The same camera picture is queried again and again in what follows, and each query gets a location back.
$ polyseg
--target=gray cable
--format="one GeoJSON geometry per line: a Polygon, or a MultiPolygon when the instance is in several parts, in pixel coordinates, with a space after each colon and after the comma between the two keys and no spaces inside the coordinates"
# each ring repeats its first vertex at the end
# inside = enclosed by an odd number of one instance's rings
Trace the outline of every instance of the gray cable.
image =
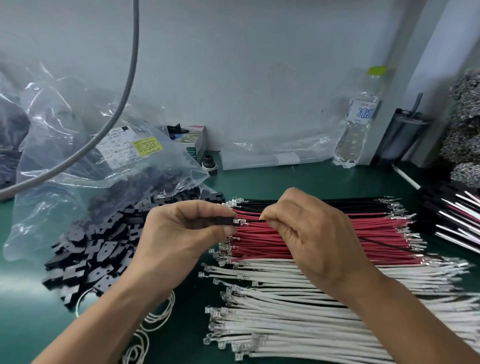
{"type": "Polygon", "coordinates": [[[53,167],[52,169],[48,170],[44,174],[29,179],[27,181],[15,184],[11,187],[5,188],[0,190],[0,201],[9,199],[14,197],[16,194],[26,191],[29,188],[36,187],[39,184],[53,178],[68,167],[70,167],[75,162],[79,161],[81,158],[86,156],[88,152],[90,152],[95,146],[100,143],[105,135],[108,134],[110,129],[115,125],[117,120],[119,119],[120,115],[123,112],[123,108],[127,103],[128,97],[130,95],[130,91],[132,89],[133,79],[135,78],[135,71],[137,68],[137,57],[138,57],[138,37],[139,37],[139,23],[140,23],[140,10],[139,10],[139,0],[132,0],[133,1],[133,42],[132,42],[132,57],[130,60],[130,69],[128,71],[127,82],[125,84],[125,88],[123,90],[123,94],[121,96],[119,105],[117,110],[112,115],[110,120],[107,124],[100,130],[100,132],[93,138],[90,142],[88,142],[85,146],[83,146],[80,150],[78,150],[75,154],[71,157],[66,159],[65,161],[61,162],[59,165],[53,167]]]}

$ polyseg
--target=plastic bottle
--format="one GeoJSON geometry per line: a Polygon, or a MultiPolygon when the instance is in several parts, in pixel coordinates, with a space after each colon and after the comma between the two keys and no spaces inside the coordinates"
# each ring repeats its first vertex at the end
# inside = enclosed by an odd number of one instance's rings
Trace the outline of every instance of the plastic bottle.
{"type": "Polygon", "coordinates": [[[370,120],[383,89],[386,70],[384,66],[371,67],[362,79],[360,93],[350,100],[346,117],[347,129],[335,148],[334,164],[351,168],[358,163],[370,120]]]}

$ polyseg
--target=green workbench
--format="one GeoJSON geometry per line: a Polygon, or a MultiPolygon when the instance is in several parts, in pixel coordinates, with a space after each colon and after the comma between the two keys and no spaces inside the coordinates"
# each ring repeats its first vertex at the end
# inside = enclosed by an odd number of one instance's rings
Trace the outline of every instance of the green workbench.
{"type": "MultiPolygon", "coordinates": [[[[389,195],[405,199],[405,205],[415,205],[415,190],[396,173],[372,167],[357,166],[346,170],[331,162],[219,171],[206,184],[227,198],[244,197],[277,199],[289,187],[298,187],[319,198],[368,197],[389,195]]],[[[0,243],[8,235],[12,202],[0,204],[0,243]]],[[[449,256],[459,256],[477,265],[480,259],[473,253],[448,243],[429,239],[429,250],[449,256]]],[[[204,254],[201,261],[211,262],[204,254]]],[[[221,288],[210,279],[198,278],[196,269],[175,290],[177,300],[169,321],[150,334],[151,346],[146,364],[151,363],[233,363],[233,353],[220,351],[215,344],[203,345],[208,332],[209,316],[205,306],[220,306],[221,288]]],[[[40,283],[45,276],[42,265],[27,261],[6,262],[0,257],[0,363],[31,362],[74,319],[54,292],[40,283]]],[[[480,270],[474,268],[463,286],[480,290],[480,270]]],[[[88,296],[82,309],[95,298],[88,296]]],[[[295,359],[244,359],[257,364],[286,363],[295,359]]]]}

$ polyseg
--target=forearm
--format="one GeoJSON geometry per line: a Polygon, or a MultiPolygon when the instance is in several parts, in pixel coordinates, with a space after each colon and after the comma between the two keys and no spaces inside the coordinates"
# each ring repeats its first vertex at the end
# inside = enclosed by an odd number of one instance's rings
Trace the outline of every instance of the forearm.
{"type": "Polygon", "coordinates": [[[398,364],[480,363],[480,356],[404,285],[383,274],[346,304],[398,364]]]}
{"type": "Polygon", "coordinates": [[[58,336],[33,364],[116,363],[153,305],[144,288],[125,277],[58,336]]]}

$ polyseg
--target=white wall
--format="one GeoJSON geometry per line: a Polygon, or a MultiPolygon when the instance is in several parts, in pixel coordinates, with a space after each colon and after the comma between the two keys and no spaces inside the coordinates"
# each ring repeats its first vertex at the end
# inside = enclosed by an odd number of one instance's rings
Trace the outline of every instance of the white wall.
{"type": "MultiPolygon", "coordinates": [[[[408,3],[141,0],[133,95],[164,106],[168,123],[207,125],[212,148],[308,129],[348,71],[385,62],[408,3]]],[[[0,50],[120,92],[131,18],[129,0],[3,0],[0,50]]]]}
{"type": "Polygon", "coordinates": [[[465,68],[480,67],[479,19],[480,1],[448,2],[399,106],[411,109],[418,92],[423,92],[419,111],[436,118],[411,157],[418,166],[427,167],[436,156],[435,146],[446,126],[451,84],[465,68]]]}

